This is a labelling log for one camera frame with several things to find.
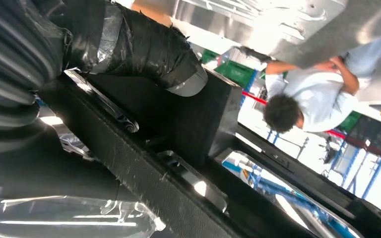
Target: wrapped pipe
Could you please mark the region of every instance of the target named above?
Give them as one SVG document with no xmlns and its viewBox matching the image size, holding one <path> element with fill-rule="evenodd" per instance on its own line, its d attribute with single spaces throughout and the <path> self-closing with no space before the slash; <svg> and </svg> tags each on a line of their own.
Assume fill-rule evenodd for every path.
<svg viewBox="0 0 381 238">
<path fill-rule="evenodd" d="M 0 130 L 31 124 L 32 92 L 65 69 L 144 76 L 181 96 L 207 75 L 178 30 L 106 0 L 0 0 Z"/>
<path fill-rule="evenodd" d="M 34 0 L 42 15 L 68 29 L 67 68 L 121 76 L 144 76 L 180 96 L 193 96 L 207 75 L 185 36 L 106 0 Z"/>
</svg>

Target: man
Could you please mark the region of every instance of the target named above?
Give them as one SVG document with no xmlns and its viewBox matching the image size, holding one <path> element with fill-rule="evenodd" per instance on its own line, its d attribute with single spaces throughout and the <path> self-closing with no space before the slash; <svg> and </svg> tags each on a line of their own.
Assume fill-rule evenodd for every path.
<svg viewBox="0 0 381 238">
<path fill-rule="evenodd" d="M 270 62 L 266 123 L 280 133 L 293 126 L 309 132 L 337 127 L 353 111 L 354 95 L 370 81 L 380 58 L 381 38 L 308 69 Z"/>
</svg>

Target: man's arm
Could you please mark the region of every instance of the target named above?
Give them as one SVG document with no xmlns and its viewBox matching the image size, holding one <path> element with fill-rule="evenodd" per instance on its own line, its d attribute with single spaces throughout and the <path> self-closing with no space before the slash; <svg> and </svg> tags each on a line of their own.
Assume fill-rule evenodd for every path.
<svg viewBox="0 0 381 238">
<path fill-rule="evenodd" d="M 347 92 L 354 96 L 360 88 L 359 80 L 357 77 L 353 75 L 345 66 L 341 57 L 333 57 L 330 59 L 330 61 L 333 62 L 341 72 L 342 79 L 344 80 L 344 86 L 341 88 L 341 91 Z"/>
<path fill-rule="evenodd" d="M 314 67 L 322 71 L 335 72 L 336 70 L 333 68 L 334 65 L 335 64 L 331 61 L 325 61 L 325 62 L 316 64 Z M 272 62 L 269 62 L 268 65 L 266 66 L 265 73 L 267 75 L 281 74 L 293 69 L 297 69 L 297 66 L 289 64 L 289 63 L 284 63 L 281 61 L 272 61 Z"/>
<path fill-rule="evenodd" d="M 287 72 L 293 69 L 297 69 L 297 67 L 292 64 L 284 63 L 281 61 L 271 61 L 266 66 L 265 73 L 266 74 L 281 74 L 283 72 Z"/>
</svg>

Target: black frame rail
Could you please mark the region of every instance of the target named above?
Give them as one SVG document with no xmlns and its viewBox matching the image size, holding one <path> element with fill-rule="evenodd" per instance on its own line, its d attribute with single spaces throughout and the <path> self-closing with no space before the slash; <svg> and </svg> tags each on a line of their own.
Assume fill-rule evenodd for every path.
<svg viewBox="0 0 381 238">
<path fill-rule="evenodd" d="M 223 168 L 215 158 L 208 158 L 202 165 L 183 161 L 209 187 L 222 192 L 227 201 L 223 213 L 198 195 L 146 144 L 147 140 L 123 128 L 65 74 L 48 83 L 39 95 L 117 179 L 179 237 L 317 237 Z M 236 137 L 229 148 L 249 155 L 253 162 L 288 182 L 364 237 L 381 237 L 380 210 L 374 206 L 370 209 L 365 201 L 316 174 L 243 125 L 238 125 L 237 133 L 262 152 Z"/>
</svg>

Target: man's hand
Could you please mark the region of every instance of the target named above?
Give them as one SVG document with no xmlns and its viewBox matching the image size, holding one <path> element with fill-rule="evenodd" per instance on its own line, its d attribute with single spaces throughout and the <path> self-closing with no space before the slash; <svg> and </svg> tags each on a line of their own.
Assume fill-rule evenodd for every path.
<svg viewBox="0 0 381 238">
<path fill-rule="evenodd" d="M 335 64 L 338 68 L 342 79 L 344 80 L 344 85 L 341 88 L 341 91 L 347 92 L 351 95 L 355 95 L 359 90 L 359 80 L 355 75 L 353 75 L 350 70 L 345 66 L 344 61 L 340 56 L 333 57 L 329 61 Z"/>
<path fill-rule="evenodd" d="M 341 65 L 344 64 L 344 61 L 342 60 L 341 56 L 335 56 L 329 59 L 330 62 L 335 64 L 337 67 L 340 67 Z"/>
<path fill-rule="evenodd" d="M 335 68 L 335 63 L 332 62 L 331 60 L 318 63 L 317 65 L 314 66 L 314 68 L 317 68 L 322 71 L 327 71 L 327 72 L 337 72 L 338 70 Z"/>
</svg>

